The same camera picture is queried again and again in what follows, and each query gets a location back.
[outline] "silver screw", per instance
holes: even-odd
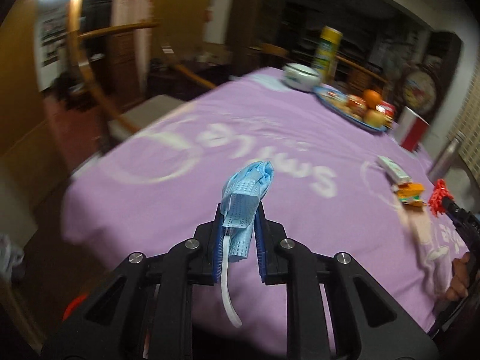
[[[295,241],[290,238],[285,238],[280,241],[280,246],[284,249],[292,249],[295,246]]]
[[[348,264],[352,261],[352,257],[348,253],[339,253],[337,254],[337,261],[342,264]]]
[[[200,246],[200,242],[195,238],[190,238],[185,241],[185,247],[187,249],[197,249]]]
[[[137,251],[135,253],[132,253],[130,256],[128,256],[128,261],[130,261],[132,264],[138,264],[142,260],[143,260],[143,254]]]

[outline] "human hand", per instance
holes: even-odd
[[[456,302],[469,295],[467,288],[470,284],[469,274],[467,272],[467,263],[470,260],[470,252],[466,252],[461,259],[453,260],[454,276],[450,282],[450,287],[445,292],[445,297]]]

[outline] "white strap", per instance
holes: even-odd
[[[225,235],[223,237],[223,250],[222,250],[222,275],[220,277],[220,285],[222,287],[222,301],[225,308],[226,315],[234,327],[241,327],[242,321],[235,312],[230,300],[229,288],[227,286],[227,273],[229,270],[229,248],[230,248],[230,236]]]

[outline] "curtain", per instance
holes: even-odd
[[[119,26],[152,21],[153,2],[154,0],[113,0],[110,25]],[[135,58],[142,90],[146,85],[151,35],[152,30],[149,28],[135,31]]]
[[[480,184],[480,54],[477,57],[475,73],[462,108],[454,121],[448,138],[452,139],[461,131],[466,139],[460,148],[460,157]]]

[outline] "tray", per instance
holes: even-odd
[[[340,93],[342,96],[345,96],[346,95],[336,89],[333,89],[331,87],[322,87],[322,86],[317,86],[313,89],[313,93],[315,93],[315,95],[317,96],[317,98],[320,100],[320,103],[322,103],[325,107],[327,107],[328,109],[330,109],[331,111],[335,112],[336,114],[339,114],[340,116],[342,116],[344,119],[348,120],[350,123],[353,123],[355,125],[357,125],[358,127],[360,127],[361,129],[365,130],[365,131],[369,131],[369,132],[373,132],[373,133],[383,133],[383,132],[386,132],[387,131],[387,127],[386,126],[381,126],[380,128],[376,128],[376,127],[373,127],[373,126],[370,126],[364,122],[362,122],[361,120],[358,120],[358,119],[355,119],[353,116],[349,115],[349,114],[346,114],[345,112],[343,112],[342,110],[338,109],[337,107],[335,107],[332,103],[330,103],[326,98],[325,98],[325,94],[327,92],[337,92],[337,93]]]

